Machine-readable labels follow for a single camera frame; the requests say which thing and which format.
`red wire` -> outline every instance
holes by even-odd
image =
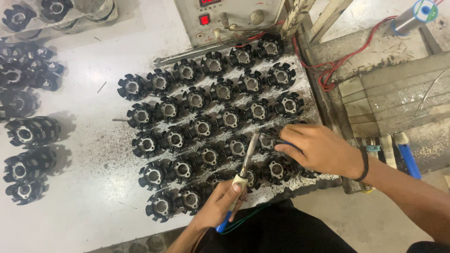
[[[274,27],[274,26],[276,26],[276,25],[280,25],[280,24],[284,24],[284,20],[281,20],[281,21],[275,23],[275,24],[272,25],[270,28],[272,28],[272,27]],[[264,34],[266,34],[266,33],[267,33],[267,32],[262,32],[262,33],[257,34],[256,36],[247,38],[247,40],[249,40],[249,42],[248,42],[247,44],[245,44],[245,45],[236,45],[236,46],[233,46],[233,47],[245,47],[245,46],[251,44],[252,42],[254,42],[254,41],[256,41],[256,40],[261,39],[261,37],[262,37]]]
[[[293,45],[294,45],[295,53],[297,54],[297,57],[300,59],[301,65],[302,65],[303,67],[305,67],[305,68],[318,68],[318,67],[322,67],[322,66],[327,65],[327,64],[330,64],[330,65],[331,65],[330,68],[325,69],[325,70],[323,70],[323,71],[321,71],[321,72],[320,72],[320,71],[316,71],[317,73],[320,74],[320,76],[319,76],[319,84],[320,84],[320,86],[322,87],[322,89],[323,89],[324,91],[330,91],[330,90],[332,90],[332,89],[334,88],[335,84],[334,84],[334,82],[331,82],[331,83],[329,83],[329,84],[327,84],[327,83],[328,83],[329,79],[331,78],[331,76],[333,75],[333,73],[334,73],[340,66],[342,66],[342,64],[344,64],[344,62],[347,61],[350,57],[352,57],[353,55],[358,54],[358,53],[362,52],[364,49],[366,49],[366,48],[370,45],[370,42],[372,41],[372,39],[374,38],[374,34],[375,34],[376,30],[378,29],[378,27],[379,27],[381,24],[383,24],[383,23],[386,23],[386,22],[388,22],[388,21],[393,20],[395,17],[396,17],[396,16],[390,16],[390,17],[387,17],[387,18],[383,19],[380,23],[378,23],[376,26],[373,27],[373,29],[372,29],[372,31],[370,32],[370,35],[369,35],[369,37],[368,37],[366,43],[365,43],[360,49],[358,49],[357,51],[355,51],[355,52],[353,52],[353,53],[351,53],[351,54],[347,54],[347,55],[344,56],[343,58],[340,58],[340,59],[338,59],[338,60],[336,60],[336,61],[334,61],[334,62],[326,62],[326,63],[322,63],[322,64],[319,64],[319,65],[311,66],[311,67],[310,67],[310,66],[307,66],[307,65],[302,61],[302,59],[300,58],[300,51],[299,51],[299,48],[298,48],[298,45],[297,45],[297,41],[295,40],[295,38],[292,38],[292,42],[293,42]]]

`blue handle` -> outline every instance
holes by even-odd
[[[218,233],[222,233],[225,230],[225,227],[228,224],[228,220],[230,219],[232,213],[233,213],[233,211],[228,211],[226,213],[224,222],[222,222],[222,224],[220,224],[216,227],[216,231]]]
[[[417,168],[416,161],[414,160],[413,153],[411,152],[410,145],[398,144],[398,149],[400,150],[400,154],[406,163],[406,167],[408,168],[409,174],[413,178],[422,179],[422,175],[420,175],[419,168]]]

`knob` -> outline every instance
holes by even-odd
[[[250,14],[252,24],[255,26],[261,24],[264,21],[264,18],[264,12],[260,9],[255,10],[254,12],[252,12],[252,14]]]

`wooden post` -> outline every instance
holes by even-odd
[[[294,0],[288,17],[280,31],[283,40],[289,40],[297,32],[302,20],[308,15],[315,0]]]
[[[308,33],[311,44],[318,43],[353,0],[330,0]]]

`white wire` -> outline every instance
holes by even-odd
[[[419,104],[419,106],[417,107],[417,111],[416,114],[414,115],[414,118],[417,117],[417,115],[422,111],[423,108],[423,103],[425,103],[425,100],[427,100],[428,98],[428,94],[430,94],[431,88],[433,88],[434,84],[439,80],[439,78],[448,70],[450,70],[450,68],[444,70],[444,72],[442,72],[437,78],[436,80],[434,80],[434,82],[431,84],[431,86],[428,88],[427,92],[425,93],[425,96],[423,96],[423,100],[422,102]]]

